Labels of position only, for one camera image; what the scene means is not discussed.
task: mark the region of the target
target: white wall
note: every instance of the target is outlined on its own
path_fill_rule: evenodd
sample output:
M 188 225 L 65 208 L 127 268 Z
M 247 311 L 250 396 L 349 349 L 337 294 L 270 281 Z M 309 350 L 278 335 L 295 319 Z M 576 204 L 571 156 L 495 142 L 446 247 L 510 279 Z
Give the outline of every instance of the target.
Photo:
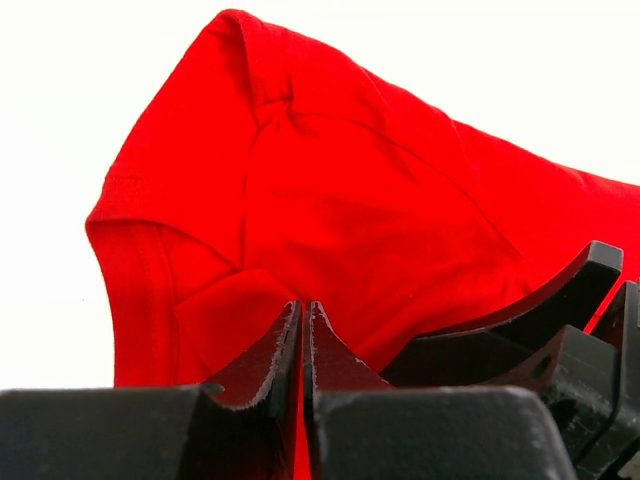
M 0 389 L 111 384 L 83 223 L 200 29 L 241 8 L 449 115 L 640 184 L 640 7 L 623 1 L 0 0 Z

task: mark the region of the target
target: stitching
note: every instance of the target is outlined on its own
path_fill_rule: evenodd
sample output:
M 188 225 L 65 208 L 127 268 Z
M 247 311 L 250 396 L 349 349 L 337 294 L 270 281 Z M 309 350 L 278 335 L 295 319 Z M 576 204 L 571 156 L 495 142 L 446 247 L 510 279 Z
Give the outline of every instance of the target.
M 404 152 L 408 153 L 409 155 L 411 155 L 412 157 L 416 158 L 417 160 L 421 161 L 422 163 L 424 163 L 425 165 L 427 165 L 429 168 L 431 168 L 434 172 L 436 172 L 438 175 L 440 175 L 441 177 L 443 177 L 445 180 L 447 180 L 449 183 L 451 183 L 455 189 L 462 194 L 472 205 L 473 207 L 477 210 L 477 212 L 480 214 L 480 216 L 482 217 L 482 219 L 486 222 L 487 225 L 489 225 L 489 227 L 491 228 L 491 230 L 498 235 L 498 237 L 520 258 L 520 259 L 524 259 L 524 256 L 522 255 L 522 253 L 516 248 L 516 246 L 498 229 L 497 225 L 495 225 L 491 219 L 487 216 L 487 214 L 484 212 L 484 210 L 480 207 L 480 205 L 478 204 L 478 202 L 471 197 L 471 195 L 465 191 L 462 187 L 460 187 L 460 185 L 458 185 L 458 183 L 453 180 L 451 177 L 449 177 L 447 174 L 445 174 L 444 172 L 442 172 L 441 170 L 439 170 L 437 167 L 435 167 L 432 163 L 427 162 L 424 158 L 420 157 L 417 153 L 415 153 L 413 150 L 405 147 L 404 145 L 396 142 L 395 140 L 389 138 L 387 135 L 379 132 L 378 130 L 370 127 L 369 125 L 359 122 L 357 120 L 354 120 L 352 118 L 348 118 L 348 117 L 343 117 L 341 115 L 329 115 L 329 114 L 322 114 L 322 113 L 314 113 L 314 112 L 300 112 L 300 111 L 294 111 L 291 110 L 291 113 L 294 115 L 300 115 L 300 116 L 317 116 L 317 117 L 324 117 L 324 118 L 338 118 L 340 120 L 344 120 L 346 122 L 350 122 L 353 123 L 354 125 L 358 125 L 359 127 L 362 127 L 368 131 L 370 131 L 371 133 L 375 134 L 376 136 L 380 137 L 382 140 L 390 143 L 391 145 L 395 146 L 396 148 L 399 148 L 400 150 L 403 150 Z M 456 132 L 456 136 L 458 137 L 458 139 L 460 138 L 458 131 L 455 129 L 455 127 L 453 127 L 455 132 Z

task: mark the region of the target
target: red t-shirt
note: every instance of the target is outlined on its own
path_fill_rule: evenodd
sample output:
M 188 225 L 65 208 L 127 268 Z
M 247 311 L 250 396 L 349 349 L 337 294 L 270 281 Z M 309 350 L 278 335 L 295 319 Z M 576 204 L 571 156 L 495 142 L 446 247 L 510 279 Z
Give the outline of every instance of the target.
M 115 383 L 199 382 L 294 298 L 322 301 L 380 369 L 416 334 L 520 299 L 591 240 L 623 248 L 621 281 L 635 280 L 639 207 L 639 187 L 551 163 L 334 48 L 222 12 L 136 123 L 87 221 Z

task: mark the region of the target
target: seam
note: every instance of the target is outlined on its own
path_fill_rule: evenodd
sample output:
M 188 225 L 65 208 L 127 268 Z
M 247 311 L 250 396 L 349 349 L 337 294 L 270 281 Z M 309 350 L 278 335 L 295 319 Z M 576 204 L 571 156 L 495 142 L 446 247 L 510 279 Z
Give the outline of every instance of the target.
M 156 244 L 158 256 L 162 263 L 162 269 L 167 282 L 167 289 L 169 290 L 169 301 L 171 302 L 171 308 L 167 312 L 169 320 L 169 344 L 170 344 L 170 363 L 169 363 L 169 381 L 171 384 L 176 382 L 178 376 L 178 359 L 180 358 L 180 342 L 178 341 L 178 323 L 175 315 L 173 314 L 173 307 L 175 306 L 175 282 L 173 281 L 173 271 L 169 262 L 169 256 L 167 249 L 162 241 L 160 226 L 157 224 L 152 225 L 153 239 Z
M 413 150 L 411 150 L 410 148 L 398 143 L 397 141 L 393 140 L 392 138 L 389 138 L 387 135 L 379 132 L 378 130 L 372 128 L 371 126 L 359 122 L 357 120 L 354 120 L 352 118 L 348 118 L 348 117 L 343 117 L 341 115 L 329 115 L 329 114 L 323 114 L 323 113 L 314 113 L 314 112 L 300 112 L 300 111 L 295 111 L 293 109 L 290 110 L 291 114 L 293 115 L 299 115 L 299 116 L 316 116 L 316 117 L 324 117 L 324 118 L 338 118 L 340 120 L 344 120 L 346 122 L 352 123 L 354 125 L 357 125 L 361 128 L 364 128 L 368 131 L 370 131 L 371 133 L 375 134 L 376 136 L 378 136 L 379 138 L 381 138 L 382 140 L 390 143 L 391 145 L 395 146 L 396 148 L 399 148 L 400 150 L 408 153 L 409 155 L 411 155 L 412 157 L 414 157 L 415 159 L 421 161 L 422 163 L 424 163 L 426 166 L 428 166 L 429 168 L 431 168 L 434 172 L 436 172 L 438 175 L 440 175 L 441 177 L 443 177 L 445 180 L 447 180 L 449 183 L 451 183 L 451 185 L 454 186 L 454 188 L 462 195 L 464 196 L 469 203 L 471 203 L 471 205 L 473 205 L 473 207 L 475 208 L 475 210 L 480 214 L 480 216 L 482 217 L 482 219 L 485 221 L 485 223 L 491 228 L 491 230 L 509 247 L 510 250 L 513 251 L 513 253 L 515 253 L 520 259 L 524 259 L 524 256 L 522 255 L 522 253 L 516 248 L 516 246 L 500 231 L 500 229 L 498 229 L 497 225 L 495 223 L 493 223 L 493 221 L 491 221 L 491 219 L 488 217 L 488 215 L 486 214 L 486 212 L 480 207 L 480 205 L 478 204 L 478 202 L 467 192 L 465 191 L 460 185 L 458 185 L 458 183 L 452 179 L 449 175 L 447 175 L 446 173 L 444 173 L 443 171 L 441 171 L 440 169 L 438 169 L 436 166 L 434 166 L 432 163 L 426 161 L 424 158 L 422 158 L 420 155 L 418 155 L 416 152 L 414 152 Z M 457 132 L 457 130 L 455 131 L 456 133 L 456 137 L 458 139 L 460 139 L 460 136 Z

